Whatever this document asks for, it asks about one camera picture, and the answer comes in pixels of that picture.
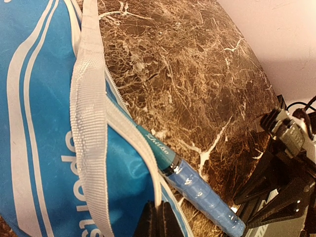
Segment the blue badminton racket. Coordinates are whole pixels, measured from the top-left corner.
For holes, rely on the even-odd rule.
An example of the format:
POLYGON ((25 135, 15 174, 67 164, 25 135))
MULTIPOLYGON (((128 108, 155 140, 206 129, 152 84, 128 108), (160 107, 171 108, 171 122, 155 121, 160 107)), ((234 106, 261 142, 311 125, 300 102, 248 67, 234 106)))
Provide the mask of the blue badminton racket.
POLYGON ((148 142, 167 182, 205 217, 230 237, 240 237, 245 224, 184 159, 142 126, 136 128, 148 142))

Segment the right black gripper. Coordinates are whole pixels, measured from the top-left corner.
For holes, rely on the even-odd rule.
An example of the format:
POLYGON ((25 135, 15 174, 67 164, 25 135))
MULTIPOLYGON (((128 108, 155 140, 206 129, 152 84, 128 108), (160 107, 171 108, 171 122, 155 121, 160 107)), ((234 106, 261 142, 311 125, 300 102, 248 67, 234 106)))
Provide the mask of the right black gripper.
POLYGON ((267 149, 234 197, 246 237, 313 237, 316 234, 315 99, 263 115, 267 149))

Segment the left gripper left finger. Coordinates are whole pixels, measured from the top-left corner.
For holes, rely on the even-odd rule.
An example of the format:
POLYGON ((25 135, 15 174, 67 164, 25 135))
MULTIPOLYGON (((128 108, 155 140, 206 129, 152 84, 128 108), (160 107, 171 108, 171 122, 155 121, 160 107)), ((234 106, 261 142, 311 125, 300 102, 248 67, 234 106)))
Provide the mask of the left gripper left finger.
POLYGON ((155 203, 149 201, 143 208, 142 215, 137 224, 134 237, 158 237, 158 213, 155 203))

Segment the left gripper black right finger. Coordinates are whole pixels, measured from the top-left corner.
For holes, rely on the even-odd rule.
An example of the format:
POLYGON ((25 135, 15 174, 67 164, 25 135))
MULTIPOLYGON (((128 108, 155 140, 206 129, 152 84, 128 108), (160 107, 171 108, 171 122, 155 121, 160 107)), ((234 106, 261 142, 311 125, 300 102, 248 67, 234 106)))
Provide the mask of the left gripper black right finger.
POLYGON ((182 229, 169 202, 162 201, 158 208, 158 237, 182 237, 182 229))

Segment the blue racket bag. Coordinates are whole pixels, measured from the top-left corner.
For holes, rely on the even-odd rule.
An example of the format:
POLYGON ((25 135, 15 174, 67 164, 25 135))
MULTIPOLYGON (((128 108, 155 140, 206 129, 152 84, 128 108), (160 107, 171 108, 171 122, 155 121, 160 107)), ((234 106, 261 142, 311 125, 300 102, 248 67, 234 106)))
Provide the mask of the blue racket bag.
POLYGON ((103 53, 96 1, 1 1, 1 217, 20 237, 133 237, 164 201, 191 237, 103 53))

